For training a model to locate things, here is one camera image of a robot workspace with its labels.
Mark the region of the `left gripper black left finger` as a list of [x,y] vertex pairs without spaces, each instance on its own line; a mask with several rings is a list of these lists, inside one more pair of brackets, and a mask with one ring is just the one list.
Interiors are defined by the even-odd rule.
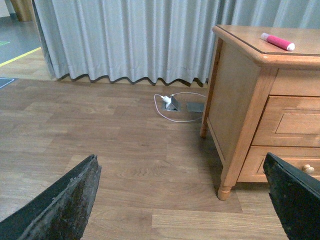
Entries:
[[68,171],[24,207],[2,220],[2,240],[79,240],[96,199],[102,167],[96,155]]

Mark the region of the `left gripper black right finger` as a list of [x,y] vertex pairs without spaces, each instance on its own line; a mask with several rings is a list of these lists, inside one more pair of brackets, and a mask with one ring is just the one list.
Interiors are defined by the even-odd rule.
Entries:
[[263,171],[269,197],[290,240],[320,238],[320,181],[282,160],[266,154]]

